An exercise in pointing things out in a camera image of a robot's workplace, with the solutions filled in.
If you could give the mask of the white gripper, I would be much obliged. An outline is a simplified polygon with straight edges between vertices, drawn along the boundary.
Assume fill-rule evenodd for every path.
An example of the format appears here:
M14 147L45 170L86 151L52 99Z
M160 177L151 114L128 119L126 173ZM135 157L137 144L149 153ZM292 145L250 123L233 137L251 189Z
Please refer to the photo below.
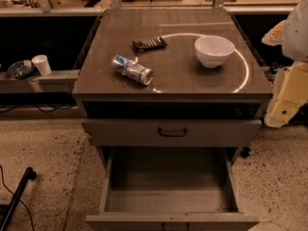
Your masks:
M278 69L272 93L264 122L268 127L278 128L288 124L308 102L308 64L295 62Z

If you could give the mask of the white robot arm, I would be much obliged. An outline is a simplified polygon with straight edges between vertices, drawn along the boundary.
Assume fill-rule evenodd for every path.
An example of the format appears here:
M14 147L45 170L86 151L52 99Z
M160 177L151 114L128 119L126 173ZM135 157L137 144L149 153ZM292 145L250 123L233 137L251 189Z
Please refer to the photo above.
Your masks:
M262 43L280 45L282 54L294 62L274 78L283 77L283 81L274 85L265 123L278 128L288 124L308 101L308 0L301 0L286 20L263 36Z

